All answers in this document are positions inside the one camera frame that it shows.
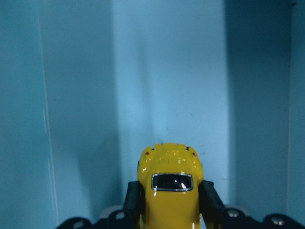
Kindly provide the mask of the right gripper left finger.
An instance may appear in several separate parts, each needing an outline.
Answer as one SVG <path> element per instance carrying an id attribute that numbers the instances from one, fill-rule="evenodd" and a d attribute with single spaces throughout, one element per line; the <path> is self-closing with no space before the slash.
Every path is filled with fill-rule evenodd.
<path id="1" fill-rule="evenodd" d="M 134 228 L 139 229 L 145 216 L 145 191 L 139 181 L 128 183 L 123 209 L 130 213 Z"/>

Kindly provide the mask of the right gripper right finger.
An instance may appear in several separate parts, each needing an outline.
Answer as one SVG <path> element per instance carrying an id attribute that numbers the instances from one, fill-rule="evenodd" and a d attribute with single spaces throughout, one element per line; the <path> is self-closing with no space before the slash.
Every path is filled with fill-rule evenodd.
<path id="1" fill-rule="evenodd" d="M 224 204 L 212 181 L 203 180 L 199 185 L 199 210 L 207 229 L 221 229 Z"/>

